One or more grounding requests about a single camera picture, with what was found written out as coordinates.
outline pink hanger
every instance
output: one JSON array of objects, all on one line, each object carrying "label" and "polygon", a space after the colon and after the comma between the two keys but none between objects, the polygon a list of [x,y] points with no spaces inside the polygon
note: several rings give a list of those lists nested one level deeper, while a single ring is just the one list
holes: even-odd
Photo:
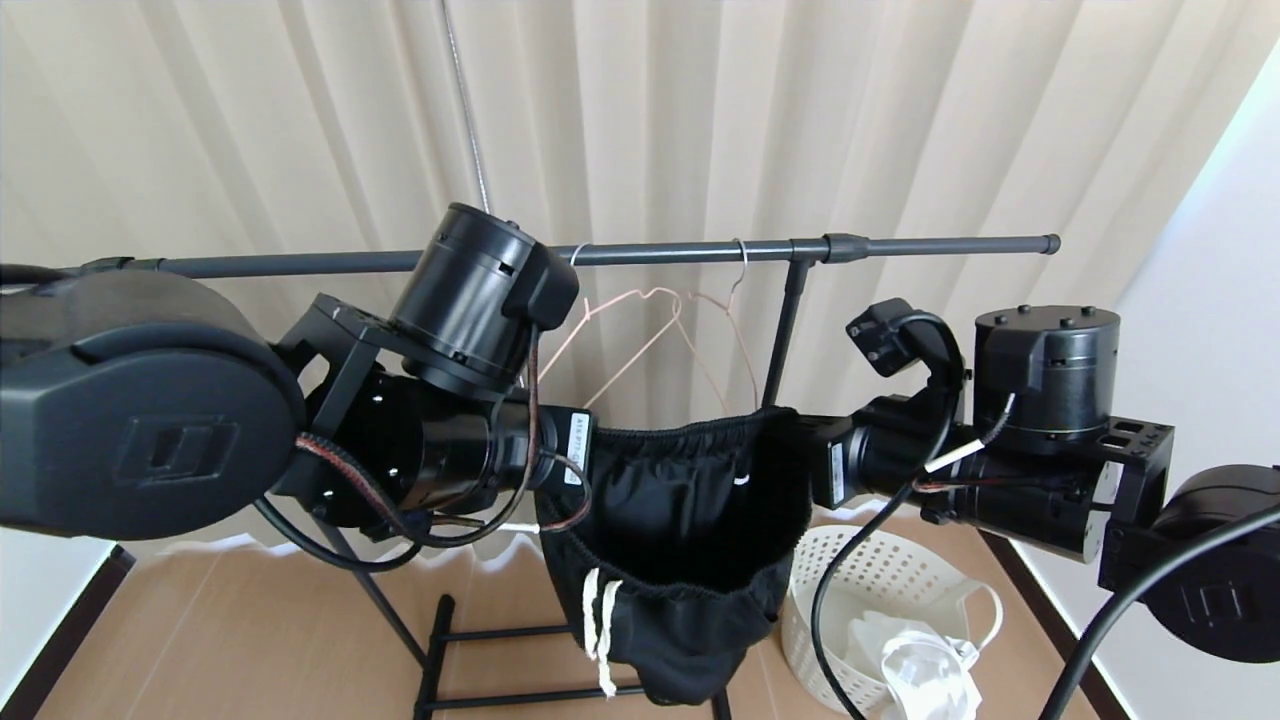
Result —
[{"label": "pink hanger", "polygon": [[733,281],[733,286],[728,288],[728,301],[721,302],[719,300],[701,292],[690,292],[689,299],[705,300],[724,311],[724,316],[728,318],[728,324],[733,328],[733,337],[737,338],[737,350],[742,354],[742,361],[746,363],[746,374],[751,378],[751,397],[754,398],[751,410],[758,410],[760,407],[760,386],[755,382],[755,368],[751,366],[751,356],[746,351],[746,341],[742,340],[742,331],[737,327],[737,320],[733,319],[733,296],[737,293],[737,286],[742,284],[742,281],[746,279],[746,266],[750,264],[750,259],[746,255],[746,245],[736,237],[733,238],[733,242],[736,242],[739,249],[742,250],[742,272],[737,275],[737,279]]},{"label": "pink hanger", "polygon": [[[570,266],[572,266],[573,261],[577,260],[577,254],[582,250],[582,247],[586,247],[586,243],[577,246],[576,250],[573,250],[573,255],[571,255],[568,260]],[[573,329],[568,333],[568,337],[564,338],[564,342],[562,342],[561,346],[556,350],[556,354],[552,355],[550,360],[547,361],[541,372],[538,373],[538,380],[541,382],[541,379],[547,377],[547,372],[552,369],[552,366],[556,364],[557,360],[559,360],[561,355],[564,354],[570,343],[573,342],[573,338],[577,337],[577,333],[581,332],[582,328],[585,328],[589,322],[591,322],[591,318],[599,315],[604,310],[608,310],[609,307],[617,305],[618,302],[626,300],[627,297],[634,296],[639,297],[640,300],[648,300],[659,292],[671,296],[671,320],[668,320],[667,324],[659,328],[658,332],[654,333],[654,336],[650,337],[648,342],[640,346],[640,350],[637,350],[636,354],[632,355],[631,359],[622,365],[622,368],[620,368],[616,373],[613,373],[613,377],[611,377],[608,382],[604,383],[604,387],[596,391],[596,393],[593,395],[591,398],[586,401],[582,409],[584,410],[590,409],[591,405],[594,405],[595,401],[599,400],[600,396],[603,396],[605,391],[608,391],[609,387],[612,387],[613,383],[620,377],[622,377],[622,373],[626,373],[631,368],[631,365],[635,365],[636,360],[640,360],[640,356],[644,355],[645,351],[648,351],[650,347],[653,347],[653,345],[658,342],[658,340],[663,334],[666,334],[666,332],[671,329],[672,325],[675,325],[680,331],[680,334],[684,338],[685,345],[689,346],[689,351],[694,354],[694,361],[698,363],[699,369],[701,369],[703,374],[707,377],[707,382],[712,384],[712,389],[716,392],[716,398],[719,400],[721,409],[724,411],[726,415],[728,415],[728,404],[724,401],[724,393],[721,392],[721,388],[716,383],[716,379],[712,377],[710,370],[707,369],[707,364],[703,361],[701,355],[698,354],[698,348],[694,346],[694,341],[690,340],[689,332],[685,329],[684,323],[680,322],[680,315],[684,311],[684,302],[680,299],[680,293],[667,287],[654,287],[648,292],[641,292],[639,290],[630,290],[609,300],[608,302],[600,305],[599,307],[594,309],[591,307],[591,301],[584,297],[582,307],[585,309],[585,313],[582,318],[577,322],[577,325],[575,325]]]}]

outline drawstring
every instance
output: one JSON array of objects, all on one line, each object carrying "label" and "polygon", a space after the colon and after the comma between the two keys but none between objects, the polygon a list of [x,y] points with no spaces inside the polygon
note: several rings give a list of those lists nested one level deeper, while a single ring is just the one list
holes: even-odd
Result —
[{"label": "drawstring", "polygon": [[600,605],[600,633],[595,633],[595,594],[599,592],[600,569],[591,568],[582,583],[582,635],[586,656],[595,661],[598,682],[604,697],[618,694],[609,671],[609,648],[613,646],[613,607],[617,605],[622,580],[609,580],[604,584],[604,598]]}]

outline garment rack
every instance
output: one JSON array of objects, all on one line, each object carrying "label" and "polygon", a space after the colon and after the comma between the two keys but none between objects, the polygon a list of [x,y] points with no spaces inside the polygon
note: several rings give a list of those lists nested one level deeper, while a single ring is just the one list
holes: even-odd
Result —
[{"label": "garment rack", "polygon": [[[991,255],[991,254],[1041,254],[1057,252],[1061,241],[1056,234],[1016,236],[1016,237],[948,237],[911,240],[873,240],[861,236],[831,233],[820,238],[806,240],[764,240],[748,242],[669,242],[634,245],[586,245],[561,246],[553,250],[564,259],[571,255],[573,265],[612,266],[612,265],[666,265],[701,263],[787,263],[787,278],[782,291],[782,306],[778,311],[777,331],[773,337],[773,351],[769,356],[769,370],[764,382],[763,404],[774,405],[778,387],[782,383],[782,370],[791,345],[800,299],[804,295],[809,270],[817,264],[837,265],[863,260],[865,258],[893,258],[909,255]],[[83,269],[134,269],[164,270],[188,278],[252,278],[279,275],[329,275],[361,273],[408,273],[413,270],[421,251],[372,251],[372,252],[308,252],[291,255],[247,255],[223,258],[189,259],[146,259],[108,258],[91,263]],[[316,520],[320,530],[333,548],[351,559],[356,552],[338,528]],[[568,633],[568,625],[548,625],[534,628],[511,628],[499,630],[454,632],[452,629],[456,601],[449,594],[440,596],[435,611],[435,621],[428,647],[422,646],[410,632],[390,601],[369,573],[352,573],[356,580],[378,606],[379,612],[399,637],[401,642],[422,669],[422,682],[419,685],[413,705],[413,720],[431,720],[436,710],[497,707],[527,705],[536,702],[556,702],[603,697],[599,688],[570,691],[550,691],[540,693],[521,693],[489,697],[447,698],[439,697],[440,673],[444,667],[445,648],[451,643],[481,642]],[[618,687],[618,694],[643,693],[640,685]],[[727,691],[722,691],[710,701],[714,720],[730,720],[731,710]]]}]

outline dark baseboard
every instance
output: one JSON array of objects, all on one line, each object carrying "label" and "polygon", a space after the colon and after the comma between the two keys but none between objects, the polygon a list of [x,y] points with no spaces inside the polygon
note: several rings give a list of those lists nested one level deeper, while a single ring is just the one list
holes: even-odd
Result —
[{"label": "dark baseboard", "polygon": [[76,651],[84,642],[93,623],[97,621],[106,603],[124,582],[131,568],[133,568],[133,556],[123,547],[115,546],[110,557],[97,569],[67,616],[58,624],[58,629],[36,656],[22,682],[9,696],[9,701],[0,708],[0,720],[32,720],[36,717],[45,698],[52,692],[54,684],[67,670]]},{"label": "dark baseboard", "polygon": [[[1044,633],[1065,662],[1071,651],[1075,650],[1075,633],[1071,632],[1066,620],[1053,607],[1048,596],[1044,594],[1044,588],[1032,575],[1030,569],[1027,568],[1027,562],[1014,550],[1012,543],[1006,538],[991,533],[978,534],[987,542],[987,547],[991,548],[992,555],[996,556],[1005,573],[1009,574],[1009,578],[1014,582],[1014,587],[1018,588],[1023,600],[1032,609],[1032,615],[1044,628]],[[1133,720],[1125,712],[1124,706],[1120,705],[1115,692],[1111,691],[1111,685],[1102,679],[1102,674],[1098,673],[1093,662],[1089,662],[1089,669],[1084,673],[1084,679],[1080,680],[1080,689],[1084,691],[1084,697],[1089,700],[1089,705],[1093,706],[1093,711],[1098,714],[1100,720]]]}]

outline floor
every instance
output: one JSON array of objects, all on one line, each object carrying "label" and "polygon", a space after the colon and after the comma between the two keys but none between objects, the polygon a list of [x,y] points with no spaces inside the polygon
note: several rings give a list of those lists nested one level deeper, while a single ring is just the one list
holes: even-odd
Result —
[{"label": "floor", "polygon": [[[888,532],[943,555],[1005,601],[1001,635],[975,678],[983,720],[1034,717],[1061,660],[977,533],[893,519]],[[456,629],[563,623],[532,543],[492,561],[467,550],[419,560],[381,584],[413,633],[430,632],[442,593]],[[970,609],[986,626],[991,609]],[[54,688],[38,720],[408,720],[420,674],[356,582],[297,552],[261,546],[188,547],[140,562]],[[614,679],[634,678],[617,667]],[[567,635],[451,646],[442,697],[593,687],[594,664]],[[730,684],[733,717],[833,719],[792,678],[777,635],[759,643]],[[451,710],[435,720],[710,717],[644,697]],[[1076,692],[1066,715],[1096,719]]]}]

